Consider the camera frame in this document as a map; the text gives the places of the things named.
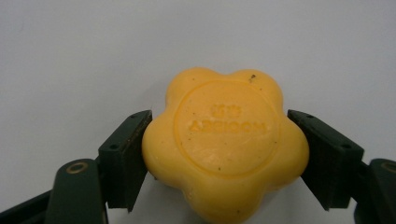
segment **flower-shaped soap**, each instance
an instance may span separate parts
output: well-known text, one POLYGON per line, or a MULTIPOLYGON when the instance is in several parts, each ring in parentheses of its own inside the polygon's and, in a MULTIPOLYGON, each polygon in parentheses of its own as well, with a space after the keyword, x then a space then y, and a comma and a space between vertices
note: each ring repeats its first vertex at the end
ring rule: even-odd
POLYGON ((282 104, 280 88, 263 72, 184 71, 143 137, 148 170, 181 189, 209 222, 246 220, 266 192, 289 184, 308 162, 305 136, 282 104))

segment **gray background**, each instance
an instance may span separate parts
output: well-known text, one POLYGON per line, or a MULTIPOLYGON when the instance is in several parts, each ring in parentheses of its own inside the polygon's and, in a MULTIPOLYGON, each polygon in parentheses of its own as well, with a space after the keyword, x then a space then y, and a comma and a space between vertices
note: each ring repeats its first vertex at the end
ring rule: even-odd
MULTIPOLYGON (((173 76, 194 66, 254 68, 287 109, 313 114, 396 160, 396 2, 0 2, 0 211, 51 188, 63 164, 95 158, 128 115, 164 109, 173 76)), ((299 179, 247 223, 353 223, 325 212, 299 179)), ((178 190, 148 175, 135 210, 111 223, 202 223, 178 190)))

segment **circular indentation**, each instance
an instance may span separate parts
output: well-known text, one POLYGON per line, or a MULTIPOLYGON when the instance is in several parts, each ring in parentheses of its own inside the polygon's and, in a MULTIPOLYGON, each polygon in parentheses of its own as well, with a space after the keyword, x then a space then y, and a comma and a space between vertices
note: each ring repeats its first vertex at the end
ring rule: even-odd
POLYGON ((117 148, 119 148, 119 145, 117 145, 117 144, 113 144, 110 146, 110 149, 113 149, 113 150, 117 149, 117 148))
POLYGON ((341 147, 346 148, 346 149, 352 148, 352 146, 350 144, 343 144, 343 145, 341 145, 341 147))
POLYGON ((278 147, 278 121, 272 103, 249 85, 214 81, 185 96, 174 131, 182 154, 195 165, 242 175, 266 164, 278 147))
POLYGON ((385 161, 381 164, 382 168, 386 169, 389 172, 393 172, 396 174, 396 162, 385 161))
POLYGON ((79 161, 68 166, 66 172, 70 175, 75 175, 85 171, 87 168, 88 168, 87 162, 79 161))

